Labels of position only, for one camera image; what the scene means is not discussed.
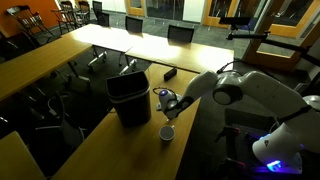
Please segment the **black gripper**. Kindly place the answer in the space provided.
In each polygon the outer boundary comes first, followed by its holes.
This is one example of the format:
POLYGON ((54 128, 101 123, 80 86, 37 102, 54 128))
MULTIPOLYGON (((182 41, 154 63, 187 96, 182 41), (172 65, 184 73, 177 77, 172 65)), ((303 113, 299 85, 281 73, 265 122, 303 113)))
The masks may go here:
POLYGON ((164 114, 169 120, 175 119, 179 114, 192 105, 194 99, 190 96, 181 97, 176 104, 165 109, 164 114))

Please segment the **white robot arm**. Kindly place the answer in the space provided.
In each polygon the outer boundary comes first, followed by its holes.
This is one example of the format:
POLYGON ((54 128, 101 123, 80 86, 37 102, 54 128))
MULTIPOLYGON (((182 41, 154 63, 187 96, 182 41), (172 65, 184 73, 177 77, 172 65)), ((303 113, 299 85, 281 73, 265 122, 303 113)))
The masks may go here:
POLYGON ((169 89, 158 94, 157 109, 172 120, 202 95, 210 92, 221 105, 230 105, 247 95, 273 112, 279 127, 252 144, 255 157, 275 173, 300 174, 300 152, 320 153, 320 113, 317 97, 300 95, 278 80, 258 71, 244 75, 235 72, 205 71, 194 77, 185 92, 169 89))

